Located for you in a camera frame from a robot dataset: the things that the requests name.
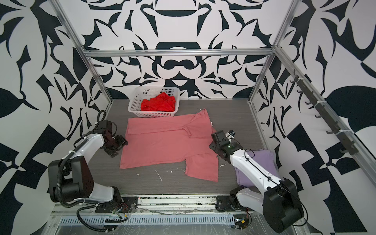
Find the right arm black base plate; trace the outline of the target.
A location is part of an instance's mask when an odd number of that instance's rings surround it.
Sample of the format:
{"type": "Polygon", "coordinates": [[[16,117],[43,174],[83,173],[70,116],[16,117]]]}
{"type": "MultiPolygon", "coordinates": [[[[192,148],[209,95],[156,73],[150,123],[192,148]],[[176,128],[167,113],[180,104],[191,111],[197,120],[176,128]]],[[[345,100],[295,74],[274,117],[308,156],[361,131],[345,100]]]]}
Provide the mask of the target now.
{"type": "Polygon", "coordinates": [[[218,195],[216,197],[215,209],[219,212],[244,211],[235,195],[218,195]]]}

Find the pink t shirt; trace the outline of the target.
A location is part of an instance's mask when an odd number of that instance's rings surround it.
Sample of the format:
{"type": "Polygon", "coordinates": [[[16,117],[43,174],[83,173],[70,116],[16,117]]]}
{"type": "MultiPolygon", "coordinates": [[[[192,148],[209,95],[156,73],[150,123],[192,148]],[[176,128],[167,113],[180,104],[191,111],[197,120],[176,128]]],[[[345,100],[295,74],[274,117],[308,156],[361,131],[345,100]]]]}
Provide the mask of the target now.
{"type": "Polygon", "coordinates": [[[206,109],[174,117],[128,120],[121,169],[185,162],[189,177],[218,181],[218,157],[210,149],[215,130],[206,109]]]}

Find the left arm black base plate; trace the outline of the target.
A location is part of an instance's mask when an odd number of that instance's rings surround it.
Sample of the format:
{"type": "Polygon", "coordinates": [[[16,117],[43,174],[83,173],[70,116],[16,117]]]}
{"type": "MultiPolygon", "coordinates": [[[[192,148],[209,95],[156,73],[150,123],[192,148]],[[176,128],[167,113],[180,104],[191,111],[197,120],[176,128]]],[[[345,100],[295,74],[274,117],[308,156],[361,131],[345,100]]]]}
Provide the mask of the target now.
{"type": "Polygon", "coordinates": [[[137,209],[139,198],[136,196],[122,197],[120,201],[102,203],[96,207],[95,213],[111,213],[116,210],[119,213],[129,213],[137,209]]]}

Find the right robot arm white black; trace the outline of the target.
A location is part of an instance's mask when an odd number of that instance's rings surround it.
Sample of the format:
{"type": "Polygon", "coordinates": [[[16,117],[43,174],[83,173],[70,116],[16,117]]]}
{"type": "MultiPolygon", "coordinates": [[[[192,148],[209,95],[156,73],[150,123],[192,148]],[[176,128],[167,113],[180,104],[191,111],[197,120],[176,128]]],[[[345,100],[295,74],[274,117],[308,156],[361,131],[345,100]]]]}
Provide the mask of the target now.
{"type": "Polygon", "coordinates": [[[294,183],[273,175],[255,161],[256,153],[234,139],[233,131],[222,130],[211,135],[210,149],[220,158],[242,172],[258,189],[238,187],[230,193],[232,207],[252,209],[263,215],[268,225],[276,233],[281,233],[290,226],[297,226],[302,218],[308,218],[305,206],[300,201],[294,183]]]}

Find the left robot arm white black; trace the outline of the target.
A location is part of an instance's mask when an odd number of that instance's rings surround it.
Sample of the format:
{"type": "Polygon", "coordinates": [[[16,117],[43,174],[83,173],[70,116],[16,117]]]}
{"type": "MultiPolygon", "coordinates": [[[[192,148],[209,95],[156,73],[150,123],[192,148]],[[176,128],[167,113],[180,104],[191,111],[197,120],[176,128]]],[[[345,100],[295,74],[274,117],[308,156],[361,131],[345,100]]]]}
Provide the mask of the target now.
{"type": "Polygon", "coordinates": [[[109,204],[122,203],[116,187],[95,183],[88,163],[100,149],[110,157],[115,157],[128,144],[116,134],[117,125],[108,120],[98,121],[74,150],[48,166],[49,194],[52,202],[70,208],[80,203],[109,204]]]}

